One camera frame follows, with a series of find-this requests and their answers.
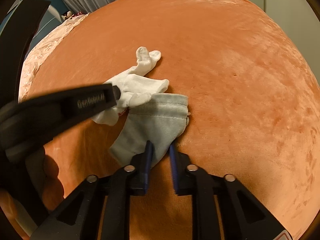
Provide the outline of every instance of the silver rivet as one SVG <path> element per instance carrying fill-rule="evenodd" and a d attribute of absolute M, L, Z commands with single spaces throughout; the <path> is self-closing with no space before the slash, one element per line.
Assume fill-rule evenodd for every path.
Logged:
<path fill-rule="evenodd" d="M 232 174 L 227 174 L 226 176 L 224 176 L 224 178 L 226 181 L 229 181 L 229 182 L 233 182 L 236 180 L 236 177 Z"/>
<path fill-rule="evenodd" d="M 90 175 L 87 177 L 87 182 L 93 183 L 96 182 L 98 180 L 98 177 L 95 175 Z"/>
<path fill-rule="evenodd" d="M 127 165 L 127 166 L 125 166 L 123 169 L 124 169 L 126 172 L 132 172 L 132 171 L 134 171 L 134 170 L 136 169 L 136 167 L 133 166 L 133 165 Z"/>
<path fill-rule="evenodd" d="M 196 171 L 197 169 L 198 169 L 198 166 L 194 164 L 190 164 L 187 166 L 188 171 Z"/>

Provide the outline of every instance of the sticker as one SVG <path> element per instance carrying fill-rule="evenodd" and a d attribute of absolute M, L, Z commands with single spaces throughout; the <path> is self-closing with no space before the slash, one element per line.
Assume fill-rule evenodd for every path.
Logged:
<path fill-rule="evenodd" d="M 273 240 L 292 240 L 287 230 L 283 230 L 275 239 Z"/>

